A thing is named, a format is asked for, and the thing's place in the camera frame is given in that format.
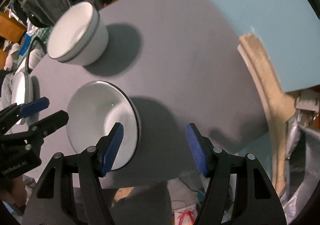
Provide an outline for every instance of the white bowl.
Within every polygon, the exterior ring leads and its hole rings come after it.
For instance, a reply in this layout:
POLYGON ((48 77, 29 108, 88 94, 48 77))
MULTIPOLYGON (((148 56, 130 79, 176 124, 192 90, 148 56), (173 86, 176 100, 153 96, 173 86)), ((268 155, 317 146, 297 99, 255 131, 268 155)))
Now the white bowl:
POLYGON ((48 55, 61 63, 89 65, 104 52, 109 34, 89 2, 69 8, 55 24, 48 40, 48 55))
POLYGON ((120 122, 124 137, 112 170, 130 161, 139 140, 140 120, 133 103, 118 87, 102 81, 87 83, 73 95, 67 112, 67 134, 77 153, 95 146, 120 122))

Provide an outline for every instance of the gray tabletop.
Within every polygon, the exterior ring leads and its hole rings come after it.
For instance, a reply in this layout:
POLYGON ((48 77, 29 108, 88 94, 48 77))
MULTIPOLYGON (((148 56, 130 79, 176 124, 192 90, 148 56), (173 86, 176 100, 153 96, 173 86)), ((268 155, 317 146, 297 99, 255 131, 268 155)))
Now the gray tabletop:
MULTIPOLYGON (((267 132, 258 93, 236 50, 238 36, 209 0, 120 0, 100 15, 110 41, 97 62, 81 67, 46 56, 31 75, 35 96, 50 99, 40 118, 66 111, 74 92, 93 80, 111 82, 132 99, 141 139, 128 165, 108 173, 102 187, 160 182, 195 171, 185 137, 189 122, 229 152, 267 132)), ((75 153, 65 127, 45 139, 43 163, 28 174, 39 178, 55 152, 75 153)))

